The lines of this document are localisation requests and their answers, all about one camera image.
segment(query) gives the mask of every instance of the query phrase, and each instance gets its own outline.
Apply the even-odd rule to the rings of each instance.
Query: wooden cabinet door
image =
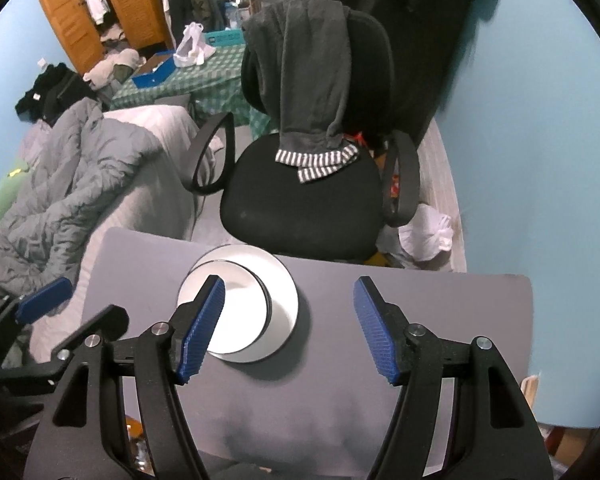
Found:
[[[165,41],[158,0],[111,0],[126,39],[135,48]]]
[[[100,35],[91,21],[84,0],[40,0],[40,4],[64,51],[80,74],[88,72],[104,58]]]

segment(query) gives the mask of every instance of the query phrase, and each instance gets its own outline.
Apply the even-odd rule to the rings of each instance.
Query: green checkered tablecloth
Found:
[[[260,113],[242,95],[240,66],[244,45],[221,46],[201,66],[176,68],[161,84],[136,88],[131,79],[113,96],[111,109],[150,105],[161,97],[191,94],[198,123],[220,112],[233,112],[236,126],[248,124],[253,139],[271,131],[269,117]]]

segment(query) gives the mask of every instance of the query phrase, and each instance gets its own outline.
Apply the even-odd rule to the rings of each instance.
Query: light blue wall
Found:
[[[571,0],[477,0],[436,119],[469,271],[532,280],[536,415],[599,424],[600,39]]]
[[[0,179],[30,128],[14,107],[40,74],[38,60],[71,64],[38,0],[10,0],[0,12]]]

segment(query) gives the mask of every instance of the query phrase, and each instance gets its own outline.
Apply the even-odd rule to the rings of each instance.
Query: green pillow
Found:
[[[0,220],[16,201],[28,171],[29,165],[24,160],[16,159],[13,169],[0,181]]]

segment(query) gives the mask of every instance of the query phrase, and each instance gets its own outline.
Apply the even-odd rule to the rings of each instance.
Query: white plate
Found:
[[[289,338],[298,320],[298,291],[291,274],[275,256],[248,245],[218,247],[195,266],[213,260],[235,262],[258,276],[271,298],[271,318],[262,336],[247,348],[231,354],[210,353],[233,363],[252,363],[270,356]]]
[[[269,296],[257,278],[243,266],[223,260],[196,266],[186,277],[178,295],[178,305],[193,301],[212,274],[224,281],[222,314],[211,336],[208,350],[229,354],[247,348],[260,337],[270,315]]]

